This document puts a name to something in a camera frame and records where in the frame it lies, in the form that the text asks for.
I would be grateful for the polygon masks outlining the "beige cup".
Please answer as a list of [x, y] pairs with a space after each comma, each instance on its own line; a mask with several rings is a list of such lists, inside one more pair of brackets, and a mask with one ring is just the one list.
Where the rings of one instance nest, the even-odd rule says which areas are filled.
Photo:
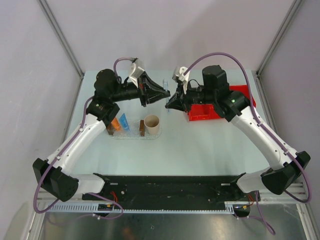
[[147, 115], [144, 119], [144, 125], [147, 132], [150, 135], [155, 136], [158, 134], [160, 129], [160, 119], [157, 115], [154, 114]]

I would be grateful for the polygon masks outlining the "blue toothpaste tube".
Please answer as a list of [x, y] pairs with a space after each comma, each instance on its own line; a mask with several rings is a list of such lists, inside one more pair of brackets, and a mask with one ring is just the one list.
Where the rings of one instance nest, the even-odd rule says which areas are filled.
[[128, 120], [127, 120], [127, 117], [126, 117], [125, 113], [123, 113], [123, 114], [120, 116], [119, 122], [120, 122], [122, 128], [123, 128], [126, 132], [129, 132], [129, 131], [130, 131], [130, 126], [129, 126], [129, 123], [128, 123]]

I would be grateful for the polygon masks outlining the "white toothbrush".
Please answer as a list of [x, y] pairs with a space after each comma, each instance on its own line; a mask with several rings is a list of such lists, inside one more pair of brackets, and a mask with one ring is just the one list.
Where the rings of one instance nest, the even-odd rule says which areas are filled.
[[[164, 90], [168, 92], [168, 91], [169, 91], [168, 81], [164, 79], [164, 80], [162, 81], [162, 85], [163, 85]], [[170, 99], [169, 97], [167, 97], [167, 98], [165, 99], [165, 103], [166, 103], [166, 104], [169, 102], [169, 99]], [[171, 114], [171, 110], [168, 109], [168, 108], [166, 108], [166, 112], [167, 112], [168, 115]]]

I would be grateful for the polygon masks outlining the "clear acrylic toothbrush stand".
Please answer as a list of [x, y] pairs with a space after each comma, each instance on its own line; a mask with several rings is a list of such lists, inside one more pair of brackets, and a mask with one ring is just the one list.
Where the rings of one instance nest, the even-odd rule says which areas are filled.
[[106, 128], [107, 133], [113, 138], [140, 138], [146, 136], [143, 120], [120, 121], [115, 118]]

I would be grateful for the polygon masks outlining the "red plastic organizer bin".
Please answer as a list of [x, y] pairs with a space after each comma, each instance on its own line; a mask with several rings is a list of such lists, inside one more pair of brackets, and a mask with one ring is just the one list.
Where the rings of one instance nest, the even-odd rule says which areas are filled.
[[[250, 97], [247, 85], [231, 85], [230, 90], [241, 92], [247, 98]], [[190, 122], [221, 119], [215, 112], [212, 104], [192, 104], [191, 110], [187, 115]]]

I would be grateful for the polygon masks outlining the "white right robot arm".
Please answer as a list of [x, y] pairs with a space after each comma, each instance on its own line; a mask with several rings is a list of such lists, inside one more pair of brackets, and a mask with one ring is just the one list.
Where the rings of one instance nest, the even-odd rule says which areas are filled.
[[203, 84], [191, 87], [186, 67], [177, 67], [172, 79], [176, 92], [166, 103], [167, 109], [189, 113], [193, 105], [211, 105], [215, 113], [241, 130], [260, 150], [269, 167], [239, 175], [230, 188], [231, 196], [242, 201], [249, 192], [268, 190], [281, 195], [302, 174], [311, 160], [306, 151], [297, 152], [285, 143], [258, 114], [253, 101], [232, 90], [227, 73], [219, 65], [202, 70]]

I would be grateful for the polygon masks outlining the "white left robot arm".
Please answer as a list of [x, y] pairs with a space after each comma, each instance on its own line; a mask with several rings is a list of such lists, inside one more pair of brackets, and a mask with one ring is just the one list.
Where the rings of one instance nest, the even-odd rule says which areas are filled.
[[73, 167], [93, 140], [115, 119], [120, 108], [118, 102], [138, 99], [143, 107], [170, 96], [170, 91], [155, 83], [146, 73], [137, 78], [129, 76], [121, 82], [111, 69], [96, 75], [94, 95], [84, 104], [82, 120], [71, 136], [45, 160], [37, 158], [33, 171], [37, 180], [36, 190], [46, 190], [62, 202], [76, 194], [93, 193], [98, 199], [110, 196], [111, 188], [103, 176], [92, 173], [73, 176]]

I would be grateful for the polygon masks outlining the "orange toothpaste tube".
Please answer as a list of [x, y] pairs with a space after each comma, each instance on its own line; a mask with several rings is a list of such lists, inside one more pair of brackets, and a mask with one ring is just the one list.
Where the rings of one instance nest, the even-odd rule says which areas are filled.
[[121, 125], [116, 117], [111, 121], [111, 125], [114, 127], [116, 131], [122, 130]]

